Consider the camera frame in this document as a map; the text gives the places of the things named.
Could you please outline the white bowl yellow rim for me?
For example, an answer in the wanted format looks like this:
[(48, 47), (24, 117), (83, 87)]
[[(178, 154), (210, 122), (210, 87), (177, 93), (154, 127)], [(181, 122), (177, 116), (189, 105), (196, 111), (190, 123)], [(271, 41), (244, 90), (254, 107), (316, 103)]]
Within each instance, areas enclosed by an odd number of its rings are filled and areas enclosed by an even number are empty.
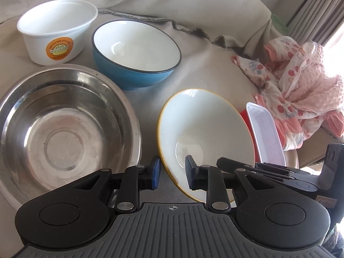
[(186, 89), (172, 95), (157, 121), (157, 147), (170, 179), (182, 193), (198, 202), (203, 190), (191, 190), (185, 157), (197, 165), (215, 166), (221, 157), (254, 165), (254, 143), (239, 112), (224, 98), (203, 89)]

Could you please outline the grey curtain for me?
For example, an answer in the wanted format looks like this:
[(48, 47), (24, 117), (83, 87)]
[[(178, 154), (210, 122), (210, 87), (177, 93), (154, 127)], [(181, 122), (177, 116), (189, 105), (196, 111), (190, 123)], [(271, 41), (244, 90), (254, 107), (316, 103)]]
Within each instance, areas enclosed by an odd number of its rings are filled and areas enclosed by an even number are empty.
[(306, 0), (289, 24), (289, 35), (300, 44), (325, 45), (342, 25), (343, 0)]

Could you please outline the blue ceramic bowl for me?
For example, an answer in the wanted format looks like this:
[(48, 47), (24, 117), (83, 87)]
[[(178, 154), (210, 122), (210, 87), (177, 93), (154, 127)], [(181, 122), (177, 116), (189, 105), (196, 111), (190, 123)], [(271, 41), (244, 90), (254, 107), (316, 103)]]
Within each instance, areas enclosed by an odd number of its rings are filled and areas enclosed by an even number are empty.
[(107, 22), (93, 32), (97, 70), (123, 90), (150, 87), (179, 66), (182, 54), (164, 31), (134, 20)]

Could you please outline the red white foil tray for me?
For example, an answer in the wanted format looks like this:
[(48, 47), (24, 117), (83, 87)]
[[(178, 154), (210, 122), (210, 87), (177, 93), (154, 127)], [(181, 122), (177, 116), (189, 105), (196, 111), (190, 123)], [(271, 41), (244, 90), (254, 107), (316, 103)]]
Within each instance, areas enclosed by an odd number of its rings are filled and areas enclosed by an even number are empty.
[(282, 145), (270, 112), (258, 104), (247, 103), (240, 115), (254, 142), (255, 161), (285, 167)]

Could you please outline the white paper bowl orange sticker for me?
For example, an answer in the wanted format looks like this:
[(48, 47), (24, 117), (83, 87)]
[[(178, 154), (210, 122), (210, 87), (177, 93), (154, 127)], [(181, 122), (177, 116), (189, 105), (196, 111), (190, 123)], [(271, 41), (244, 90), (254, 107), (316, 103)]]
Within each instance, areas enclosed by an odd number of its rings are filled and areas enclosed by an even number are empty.
[(83, 0), (54, 0), (24, 13), (17, 22), (30, 59), (47, 66), (66, 63), (82, 52), (98, 9)]

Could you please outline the stainless steel bowl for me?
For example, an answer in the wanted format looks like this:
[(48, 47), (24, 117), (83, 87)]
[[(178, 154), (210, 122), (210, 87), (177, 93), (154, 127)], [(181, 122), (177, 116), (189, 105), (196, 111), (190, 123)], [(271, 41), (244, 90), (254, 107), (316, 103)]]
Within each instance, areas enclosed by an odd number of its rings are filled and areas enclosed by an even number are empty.
[(61, 64), (1, 97), (1, 194), (14, 209), (102, 168), (141, 159), (141, 131), (124, 92), (93, 69)]

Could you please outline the pink floral baby clothes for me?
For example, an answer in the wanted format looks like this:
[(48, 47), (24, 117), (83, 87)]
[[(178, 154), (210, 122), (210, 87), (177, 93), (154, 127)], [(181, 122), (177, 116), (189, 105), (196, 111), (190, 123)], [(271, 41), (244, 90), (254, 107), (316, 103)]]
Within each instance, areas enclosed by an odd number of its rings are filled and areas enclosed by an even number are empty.
[(267, 63), (233, 56), (259, 90), (255, 102), (273, 117), (284, 151), (299, 149), (325, 123), (343, 135), (343, 77), (325, 72), (324, 48), (282, 36), (264, 46)]

